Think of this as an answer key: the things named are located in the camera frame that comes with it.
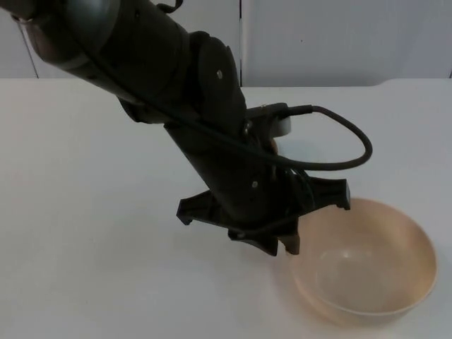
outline white table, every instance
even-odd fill
[[[450,338],[452,81],[370,88],[254,88],[249,106],[315,103],[374,143],[352,194],[404,210],[433,239],[429,299],[383,328],[342,329],[301,306],[280,251],[175,216],[203,182],[161,126],[133,123],[82,81],[0,81],[0,338]],[[355,138],[318,116],[279,141],[303,160],[344,160]]]

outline bowl rim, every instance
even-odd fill
[[[433,292],[433,289],[436,286],[436,282],[438,280],[438,255],[436,253],[436,249],[434,246],[434,243],[432,241],[432,239],[430,239],[429,235],[425,232],[424,228],[418,223],[416,222],[416,220],[414,220],[413,218],[411,218],[408,214],[406,214],[405,212],[403,212],[402,210],[399,210],[391,205],[388,205],[387,203],[382,203],[378,200],[373,200],[373,199],[369,199],[369,198],[360,198],[360,197],[352,197],[351,201],[353,200],[360,200],[360,201],[367,201],[367,202],[371,202],[371,203],[378,203],[379,205],[383,205],[387,208],[390,208],[394,211],[396,211],[397,213],[401,213],[404,217],[406,217],[409,221],[412,221],[414,225],[416,225],[416,227],[422,232],[422,234],[425,236],[425,239],[428,241],[428,244],[430,245],[430,248],[432,249],[432,253],[434,256],[434,264],[435,264],[435,273],[434,273],[434,277],[432,280],[432,284],[430,285],[429,289],[425,292],[425,294],[419,298],[416,302],[414,302],[411,305],[408,305],[406,307],[403,307],[402,309],[396,309],[394,311],[385,311],[385,312],[366,312],[366,311],[356,311],[353,309],[348,309],[347,307],[342,307],[338,304],[335,304],[334,302],[331,302],[327,299],[325,299],[324,297],[321,296],[320,293],[315,292],[316,296],[324,303],[326,303],[327,305],[333,307],[334,309],[338,309],[344,312],[347,312],[349,314],[354,314],[354,315],[358,315],[358,316],[392,316],[392,315],[396,315],[396,314],[402,314],[406,311],[409,311],[411,309],[414,309],[415,307],[417,307],[419,304],[421,304],[423,301],[425,301],[426,298],[428,298],[428,296]]]

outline plastic bowl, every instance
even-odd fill
[[[432,242],[390,206],[352,199],[349,211],[323,208],[299,219],[299,235],[292,274],[303,298],[335,323],[395,320],[434,286]]]

